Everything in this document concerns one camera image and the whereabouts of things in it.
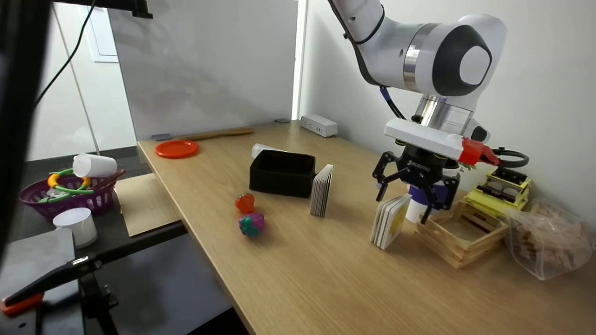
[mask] electrical cable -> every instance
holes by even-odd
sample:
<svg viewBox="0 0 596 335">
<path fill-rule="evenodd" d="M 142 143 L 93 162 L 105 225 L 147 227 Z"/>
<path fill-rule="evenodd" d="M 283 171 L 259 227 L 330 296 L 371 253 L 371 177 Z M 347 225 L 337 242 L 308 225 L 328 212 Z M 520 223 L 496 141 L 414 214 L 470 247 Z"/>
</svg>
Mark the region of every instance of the electrical cable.
<svg viewBox="0 0 596 335">
<path fill-rule="evenodd" d="M 390 104 L 391 111 L 399 117 L 399 119 L 406 119 L 404 113 L 395 106 L 390 91 L 386 85 L 380 85 L 380 93 L 384 95 L 386 102 Z"/>
<path fill-rule="evenodd" d="M 60 71 L 54 74 L 54 78 L 41 89 L 41 93 L 38 95 L 38 98 L 36 98 L 36 102 L 34 102 L 34 110 L 38 108 L 38 104 L 41 102 L 41 98 L 45 97 L 45 93 L 54 85 L 54 82 L 56 82 L 58 76 L 64 72 L 64 69 L 67 69 L 67 65 L 73 61 L 75 54 L 79 52 L 82 35 L 84 35 L 84 31 L 86 31 L 86 26 L 88 26 L 88 22 L 90 22 L 90 18 L 92 18 L 93 9 L 95 9 L 95 0 L 92 2 L 92 7 L 90 7 L 90 11 L 88 11 L 88 17 L 86 17 L 86 20 L 84 20 L 82 26 L 80 26 L 79 39 L 77 39 L 77 44 L 75 44 L 71 56 L 69 56 L 67 61 L 60 67 Z"/>
</svg>

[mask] wooden table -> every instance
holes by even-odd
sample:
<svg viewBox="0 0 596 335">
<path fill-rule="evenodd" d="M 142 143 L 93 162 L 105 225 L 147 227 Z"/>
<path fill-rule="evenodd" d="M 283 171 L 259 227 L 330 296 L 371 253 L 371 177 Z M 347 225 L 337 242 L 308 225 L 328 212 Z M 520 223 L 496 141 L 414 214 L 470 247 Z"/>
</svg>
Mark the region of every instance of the wooden table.
<svg viewBox="0 0 596 335">
<path fill-rule="evenodd" d="M 313 218 L 308 199 L 255 191 L 269 227 L 244 238 L 235 199 L 248 191 L 254 143 L 315 154 L 317 169 L 334 164 L 328 216 Z M 140 149 L 254 333 L 596 333 L 594 260 L 540 283 L 505 247 L 453 270 L 412 227 L 377 249 L 378 156 L 345 139 L 293 123 L 203 141 L 185 160 L 159 158 L 155 145 Z"/>
</svg>

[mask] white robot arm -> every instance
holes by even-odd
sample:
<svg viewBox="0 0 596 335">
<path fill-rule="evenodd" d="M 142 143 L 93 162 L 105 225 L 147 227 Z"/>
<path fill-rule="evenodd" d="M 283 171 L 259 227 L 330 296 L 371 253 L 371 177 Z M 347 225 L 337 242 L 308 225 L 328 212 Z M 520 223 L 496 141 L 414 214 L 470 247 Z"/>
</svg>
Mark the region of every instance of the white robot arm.
<svg viewBox="0 0 596 335">
<path fill-rule="evenodd" d="M 511 167 L 527 164 L 520 152 L 485 147 L 486 130 L 472 117 L 501 57 L 507 28 L 499 18 L 468 15 L 453 24 L 401 24 L 386 17 L 378 0 L 330 4 L 369 84 L 423 93 L 412 121 L 397 111 L 399 117 L 386 124 L 386 134 L 406 149 L 401 158 L 391 152 L 380 158 L 373 173 L 382 182 L 378 199 L 397 178 L 431 195 L 447 164 L 505 165 L 498 154 L 522 156 L 520 162 L 507 162 Z M 390 162 L 397 164 L 399 173 L 386 177 Z"/>
</svg>

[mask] wooden crate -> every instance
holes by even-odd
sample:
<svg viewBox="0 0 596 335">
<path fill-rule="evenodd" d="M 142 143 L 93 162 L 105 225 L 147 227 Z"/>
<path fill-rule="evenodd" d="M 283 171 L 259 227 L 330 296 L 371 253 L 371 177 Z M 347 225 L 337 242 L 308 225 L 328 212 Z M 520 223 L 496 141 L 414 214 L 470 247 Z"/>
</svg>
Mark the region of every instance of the wooden crate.
<svg viewBox="0 0 596 335">
<path fill-rule="evenodd" d="M 498 249 L 507 229 L 505 221 L 468 203 L 459 203 L 451 216 L 418 225 L 421 240 L 453 268 L 464 268 Z"/>
</svg>

